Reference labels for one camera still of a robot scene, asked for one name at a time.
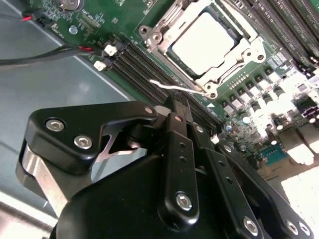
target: electronic components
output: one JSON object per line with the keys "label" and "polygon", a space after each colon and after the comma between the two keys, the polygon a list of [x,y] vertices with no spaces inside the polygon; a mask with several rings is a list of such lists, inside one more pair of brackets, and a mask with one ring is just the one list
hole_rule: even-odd
{"label": "electronic components", "polygon": [[270,96],[270,95],[265,95],[263,97],[266,105],[269,107],[269,108],[272,108],[272,107],[275,107],[276,106],[276,102],[274,101],[274,99]]}
{"label": "electronic components", "polygon": [[296,102],[295,105],[301,115],[307,118],[310,123],[314,123],[319,117],[319,107],[310,97]]}
{"label": "electronic components", "polygon": [[319,153],[319,131],[311,123],[299,128],[299,132],[303,135],[309,147],[315,152]]}
{"label": "electronic components", "polygon": [[254,85],[254,83],[253,83],[252,81],[247,82],[247,83],[246,83],[246,86],[247,86],[249,92],[250,92],[253,96],[257,97],[257,96],[260,95],[260,90],[258,90],[258,88]]}
{"label": "electronic components", "polygon": [[241,118],[242,122],[245,123],[245,124],[249,124],[251,122],[251,119],[250,119],[250,117],[248,116],[247,113],[242,113],[240,115],[240,118]]}
{"label": "electronic components", "polygon": [[271,68],[265,70],[265,73],[268,79],[271,80],[273,83],[276,83],[281,79],[280,76]]}
{"label": "electronic components", "polygon": [[270,88],[270,84],[265,80],[262,75],[257,75],[255,77],[257,84],[260,86],[261,89],[264,91]]}
{"label": "electronic components", "polygon": [[282,130],[284,128],[280,118],[274,117],[273,122],[274,122],[274,126],[275,126],[276,130]]}
{"label": "electronic components", "polygon": [[282,100],[287,97],[287,94],[281,87],[275,88],[274,93],[276,94],[279,100]]}
{"label": "electronic components", "polygon": [[275,135],[268,129],[266,129],[267,137],[271,145],[276,145],[277,144],[277,139]]}
{"label": "electronic components", "polygon": [[242,152],[245,152],[245,151],[247,150],[247,146],[241,145],[241,146],[239,147],[239,150],[242,151]]}
{"label": "electronic components", "polygon": [[289,125],[289,122],[283,115],[281,116],[272,115],[272,122],[276,130],[282,130],[284,127]]}
{"label": "electronic components", "polygon": [[79,11],[84,5],[84,0],[57,0],[57,4],[62,10]]}
{"label": "electronic components", "polygon": [[106,69],[107,65],[102,62],[102,61],[96,61],[94,64],[93,64],[94,68],[96,68],[98,71],[103,71]]}
{"label": "electronic components", "polygon": [[225,123],[225,130],[226,130],[227,132],[231,132],[232,129],[233,129],[232,123],[231,123],[230,121],[227,121],[227,122]]}
{"label": "electronic components", "polygon": [[249,102],[250,100],[251,100],[251,97],[247,94],[247,92],[244,90],[244,89],[239,89],[238,91],[237,91],[237,93],[238,93],[238,95],[239,95],[239,98],[243,101],[243,102],[245,102],[245,103],[247,103],[247,102]]}
{"label": "electronic components", "polygon": [[297,163],[311,165],[314,162],[314,154],[302,142],[294,128],[289,128],[278,134],[287,154]]}
{"label": "electronic components", "polygon": [[232,96],[229,98],[229,100],[230,100],[230,103],[231,103],[236,109],[238,109],[238,108],[240,108],[240,107],[243,106],[243,104],[239,101],[239,99],[238,99],[236,96],[234,96],[234,95],[232,95]]}
{"label": "electronic components", "polygon": [[234,112],[234,109],[226,102],[224,101],[221,106],[223,107],[223,109],[225,110],[225,112],[227,114],[232,114]]}
{"label": "electronic components", "polygon": [[257,114],[257,115],[261,115],[262,114],[262,110],[261,110],[261,107],[260,107],[260,105],[258,104],[258,103],[254,103],[253,105],[252,105],[252,108],[253,108],[253,111],[255,112],[255,114]]}

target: black cable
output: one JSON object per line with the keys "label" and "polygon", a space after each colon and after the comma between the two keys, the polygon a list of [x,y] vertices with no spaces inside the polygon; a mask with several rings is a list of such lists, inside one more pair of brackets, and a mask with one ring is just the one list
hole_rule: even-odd
{"label": "black cable", "polygon": [[58,47],[50,52],[26,57],[26,58],[18,58],[18,59],[7,59],[7,60],[0,60],[0,70],[4,69],[11,69],[20,66],[29,66],[43,62],[55,61],[60,60],[62,58],[70,57],[70,56],[89,56],[94,54],[94,49],[90,47],[75,47],[70,45],[64,45]]}
{"label": "black cable", "polygon": [[21,17],[6,15],[3,13],[0,13],[0,19],[21,21]]}

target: screw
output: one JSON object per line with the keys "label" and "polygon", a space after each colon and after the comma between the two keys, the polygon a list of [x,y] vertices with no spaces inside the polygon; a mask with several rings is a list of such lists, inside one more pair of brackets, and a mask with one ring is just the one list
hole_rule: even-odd
{"label": "screw", "polygon": [[64,124],[57,119],[50,119],[45,123],[45,126],[54,132],[60,132],[64,129]]}
{"label": "screw", "polygon": [[261,61],[262,59],[264,59],[264,55],[257,56],[257,59]]}
{"label": "screw", "polygon": [[256,237],[258,235],[258,228],[256,224],[249,217],[244,217],[243,222],[245,228]]}
{"label": "screw", "polygon": [[287,225],[288,229],[289,229],[293,234],[295,234],[296,236],[299,234],[299,233],[298,233],[298,229],[296,228],[296,226],[295,226],[292,222],[286,220],[286,225]]}
{"label": "screw", "polygon": [[152,34],[152,38],[153,38],[155,43],[159,43],[161,40],[161,34],[159,32],[154,32]]}
{"label": "screw", "polygon": [[152,113],[153,113],[152,109],[149,108],[149,107],[146,107],[146,108],[145,108],[145,111],[146,111],[147,113],[149,113],[149,114],[152,114]]}
{"label": "screw", "polygon": [[230,148],[228,145],[224,145],[224,149],[225,149],[227,152],[231,153],[231,148]]}
{"label": "screw", "polygon": [[203,133],[203,132],[204,132],[203,128],[202,128],[202,127],[200,127],[199,125],[197,125],[197,126],[196,126],[196,129],[197,129],[199,132],[201,132],[201,133]]}
{"label": "screw", "polygon": [[309,229],[306,227],[305,224],[303,224],[302,222],[298,222],[299,223],[299,226],[301,228],[301,230],[304,231],[304,233],[306,233],[306,235],[310,236],[310,231]]}
{"label": "screw", "polygon": [[178,193],[176,196],[176,201],[180,208],[185,211],[189,211],[193,207],[190,198],[184,193]]}
{"label": "screw", "polygon": [[92,146],[92,140],[84,135],[79,135],[74,138],[74,144],[81,149],[89,149]]}
{"label": "screw", "polygon": [[182,119],[178,116],[175,116],[175,120],[177,120],[178,122],[182,122]]}
{"label": "screw", "polygon": [[72,26],[69,27],[69,32],[72,35],[76,35],[78,33],[78,28],[76,26],[72,25]]}

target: ram slot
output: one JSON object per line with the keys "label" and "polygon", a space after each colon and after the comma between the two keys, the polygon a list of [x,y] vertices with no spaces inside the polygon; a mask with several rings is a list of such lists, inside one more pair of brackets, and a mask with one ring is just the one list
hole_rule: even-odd
{"label": "ram slot", "polygon": [[[178,85],[179,81],[174,79],[167,73],[158,63],[150,58],[144,51],[133,44],[129,44],[124,53],[125,57],[134,60],[136,65],[140,65],[148,72],[149,79],[154,79],[164,85]],[[221,123],[221,119],[203,106],[192,93],[181,92],[189,101],[189,106],[192,111],[194,121],[207,128],[216,128],[216,125]]]}
{"label": "ram slot", "polygon": [[306,61],[307,64],[305,64],[304,58],[287,46],[287,43],[283,41],[281,35],[274,31],[274,28],[268,21],[264,20],[263,14],[257,11],[256,8],[253,7],[252,3],[248,2],[248,0],[236,0],[235,4],[242,12],[246,13],[256,25],[258,25],[258,28],[261,32],[266,33],[275,43],[279,45],[279,47],[283,48],[283,50],[290,54],[297,69],[302,72],[304,72],[304,69],[307,69],[308,71],[309,62]]}
{"label": "ram slot", "polygon": [[273,1],[273,4],[282,10],[280,11],[282,18],[285,20],[286,24],[290,26],[290,29],[296,36],[299,37],[299,41],[304,45],[305,49],[318,57],[318,39],[312,34],[288,0],[275,0]]}
{"label": "ram slot", "polygon": [[290,52],[294,52],[305,64],[311,64],[309,61],[310,55],[305,51],[304,47],[299,43],[298,39],[294,36],[290,29],[284,24],[284,21],[280,18],[277,11],[272,7],[269,1],[256,0],[253,4],[253,7],[255,7],[260,14],[268,19],[278,36],[283,40],[285,46],[290,49]]}
{"label": "ram slot", "polygon": [[315,6],[309,0],[290,0],[290,3],[300,13],[315,36],[319,35],[319,15]]}
{"label": "ram slot", "polygon": [[153,88],[149,84],[143,83],[140,77],[138,77],[136,73],[124,62],[117,61],[114,64],[112,71],[119,75],[122,79],[126,80],[133,89],[141,93],[141,95],[145,96],[153,104],[162,104],[164,102],[165,97],[159,96],[157,89]]}

